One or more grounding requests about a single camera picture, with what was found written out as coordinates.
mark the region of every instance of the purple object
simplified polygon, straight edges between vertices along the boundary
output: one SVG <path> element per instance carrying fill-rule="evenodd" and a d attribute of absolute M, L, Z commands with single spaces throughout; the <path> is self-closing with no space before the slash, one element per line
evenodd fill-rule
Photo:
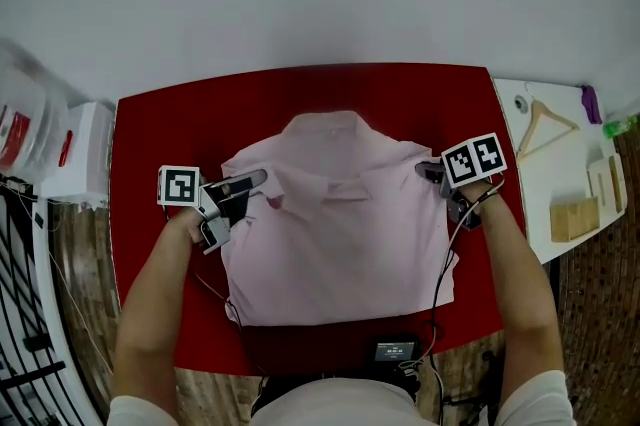
<path fill-rule="evenodd" d="M 592 124 L 602 124 L 596 91 L 591 85 L 582 85 L 580 88 L 582 88 L 582 105 L 587 111 L 589 122 Z"/>

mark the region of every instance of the person's left arm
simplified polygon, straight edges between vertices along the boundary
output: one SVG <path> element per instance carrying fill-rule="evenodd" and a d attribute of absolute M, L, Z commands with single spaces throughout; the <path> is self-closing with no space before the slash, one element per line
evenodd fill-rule
<path fill-rule="evenodd" d="M 116 338 L 113 397 L 144 399 L 176 420 L 173 357 L 191 246 L 200 239 L 201 220 L 192 208 L 169 220 L 129 290 Z"/>

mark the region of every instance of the black pants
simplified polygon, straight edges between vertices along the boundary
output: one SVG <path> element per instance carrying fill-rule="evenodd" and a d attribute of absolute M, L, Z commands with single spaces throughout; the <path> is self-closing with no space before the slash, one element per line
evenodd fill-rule
<path fill-rule="evenodd" d="M 394 367 L 387 368 L 381 365 L 353 371 L 304 376 L 270 376 L 267 383 L 260 389 L 260 395 L 253 404 L 251 417 L 253 417 L 258 410 L 284 396 L 287 392 L 291 392 L 307 383 L 325 378 L 351 378 L 355 380 L 376 380 L 388 383 L 407 391 L 411 399 L 415 402 L 416 394 L 418 390 L 420 390 L 420 382 L 415 376 L 406 376 L 404 371 L 398 369 L 395 364 L 393 364 L 393 366 Z"/>

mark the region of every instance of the red tablecloth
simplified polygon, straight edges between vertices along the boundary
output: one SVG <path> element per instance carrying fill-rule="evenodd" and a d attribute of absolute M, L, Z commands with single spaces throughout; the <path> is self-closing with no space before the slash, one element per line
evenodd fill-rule
<path fill-rule="evenodd" d="M 505 153 L 502 195 L 524 226 L 511 141 L 486 69 L 428 64 L 303 67 L 238 74 L 164 88 L 118 104 L 111 164 L 111 237 L 120 300 L 164 225 L 156 205 L 158 168 L 199 166 L 209 179 L 238 150 L 280 133 L 297 114 L 350 109 L 397 140 L 439 154 L 456 143 L 496 132 Z M 436 351 L 501 328 L 481 229 L 462 232 L 454 247 L 455 301 L 439 307 L 444 335 Z M 227 293 L 217 254 L 196 249 L 192 270 Z M 372 339 L 416 332 L 428 341 L 430 312 L 315 327 L 238 328 L 222 302 L 187 278 L 176 365 L 231 374 L 257 374 L 245 350 L 267 373 L 333 371 L 362 365 Z"/>

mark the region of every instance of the wooden floor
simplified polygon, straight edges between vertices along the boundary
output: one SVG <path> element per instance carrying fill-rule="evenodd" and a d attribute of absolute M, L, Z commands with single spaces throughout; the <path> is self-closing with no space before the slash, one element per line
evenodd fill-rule
<path fill-rule="evenodd" d="M 559 264 L 559 320 L 569 393 L 581 425 L 640 424 L 640 131 L 618 140 L 628 181 L 627 215 L 599 236 L 562 256 Z M 54 233 L 59 262 L 91 335 L 110 364 L 118 304 L 109 246 L 108 212 L 59 206 L 62 222 Z M 98 408 L 106 417 L 109 371 L 89 342 L 68 296 L 61 291 L 72 345 Z M 436 357 L 446 393 L 474 396 L 487 364 L 486 350 L 502 347 L 501 334 Z M 258 378 L 178 370 L 183 424 L 248 424 Z M 421 370 L 418 408 L 435 420 L 436 382 Z M 445 424 L 457 425 L 468 407 L 445 407 Z"/>

